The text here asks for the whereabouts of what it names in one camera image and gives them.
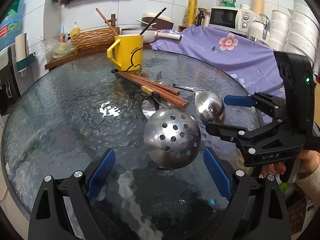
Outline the right hand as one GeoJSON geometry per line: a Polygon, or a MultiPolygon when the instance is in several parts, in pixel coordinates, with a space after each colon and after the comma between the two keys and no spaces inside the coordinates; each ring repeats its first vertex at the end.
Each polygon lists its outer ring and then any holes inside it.
{"type": "MultiPolygon", "coordinates": [[[[300,160],[300,167],[298,170],[298,177],[304,178],[312,174],[319,166],[319,153],[317,151],[302,150],[300,155],[297,157],[300,160]]],[[[268,174],[284,174],[286,166],[284,162],[264,165],[260,173],[260,178],[266,177],[268,174]]]]}

